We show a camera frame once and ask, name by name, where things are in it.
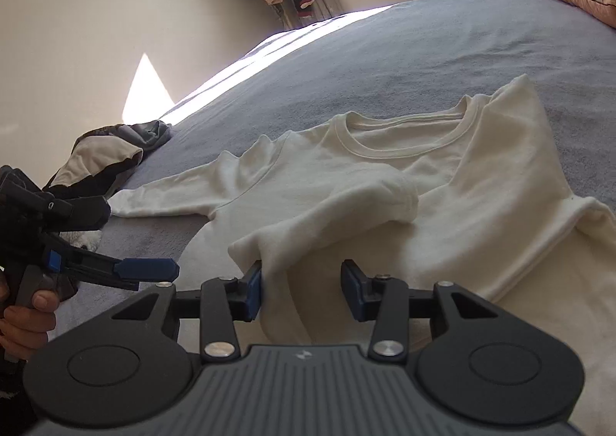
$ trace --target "bed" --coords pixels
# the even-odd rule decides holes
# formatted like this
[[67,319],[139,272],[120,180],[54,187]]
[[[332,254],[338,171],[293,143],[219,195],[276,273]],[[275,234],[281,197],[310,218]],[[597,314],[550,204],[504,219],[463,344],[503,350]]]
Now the bed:
[[[558,0],[415,0],[366,15],[333,19],[330,25],[348,25],[333,27],[185,118],[124,187],[208,163],[225,149],[239,156],[261,134],[276,138],[350,110],[375,118],[439,111],[463,94],[492,93],[526,73],[546,108],[572,190],[616,208],[615,30]],[[306,43],[310,32],[286,42]],[[181,105],[198,107],[212,85]],[[206,221],[196,215],[112,218],[99,252],[177,259]],[[215,268],[204,272],[204,279],[218,276]],[[61,307],[57,332],[128,294],[83,284]]]

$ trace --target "crew neckline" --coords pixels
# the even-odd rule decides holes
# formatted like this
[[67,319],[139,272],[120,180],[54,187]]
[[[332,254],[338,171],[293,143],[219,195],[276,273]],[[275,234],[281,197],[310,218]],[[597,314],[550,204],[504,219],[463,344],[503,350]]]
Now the crew neckline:
[[[355,111],[349,111],[345,114],[334,116],[332,124],[338,140],[340,140],[341,144],[353,154],[365,158],[408,158],[442,148],[443,146],[451,144],[460,138],[475,121],[477,113],[479,112],[478,99],[478,97],[469,97],[465,95],[460,99],[460,102],[458,102],[457,105],[445,111],[398,116],[386,120],[368,118]],[[431,143],[411,146],[409,148],[372,149],[359,142],[349,131],[349,128],[358,130],[377,130],[414,121],[421,123],[432,123],[433,121],[458,119],[460,120],[460,123],[457,124],[456,128],[454,128],[451,132],[448,132],[446,135],[443,135],[441,138],[432,141]]]

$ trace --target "silver bolt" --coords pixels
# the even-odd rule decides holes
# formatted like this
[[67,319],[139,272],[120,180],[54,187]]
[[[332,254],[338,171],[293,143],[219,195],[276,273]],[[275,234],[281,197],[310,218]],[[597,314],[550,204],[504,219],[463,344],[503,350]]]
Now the silver bolt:
[[203,350],[213,358],[226,358],[235,352],[235,347],[228,342],[210,342]]
[[380,340],[372,349],[380,356],[397,356],[403,352],[404,347],[396,340]]

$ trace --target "hand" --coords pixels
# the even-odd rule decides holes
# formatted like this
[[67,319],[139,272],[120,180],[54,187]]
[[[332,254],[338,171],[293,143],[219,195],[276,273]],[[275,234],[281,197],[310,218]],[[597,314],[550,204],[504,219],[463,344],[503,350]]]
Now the hand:
[[[0,272],[0,302],[8,298],[8,285]],[[38,290],[32,296],[34,309],[9,306],[0,319],[0,345],[8,354],[30,359],[35,351],[47,344],[47,332],[55,328],[55,310],[60,305],[58,294]]]

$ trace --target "shirt sleeve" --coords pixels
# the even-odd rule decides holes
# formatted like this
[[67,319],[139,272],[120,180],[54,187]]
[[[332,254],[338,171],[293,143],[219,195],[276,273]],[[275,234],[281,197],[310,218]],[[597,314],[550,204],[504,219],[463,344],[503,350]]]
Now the shirt sleeve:
[[256,184],[276,162],[289,132],[275,141],[262,135],[241,157],[223,151],[213,162],[151,182],[137,189],[118,191],[109,200],[119,217],[188,215],[211,218]]

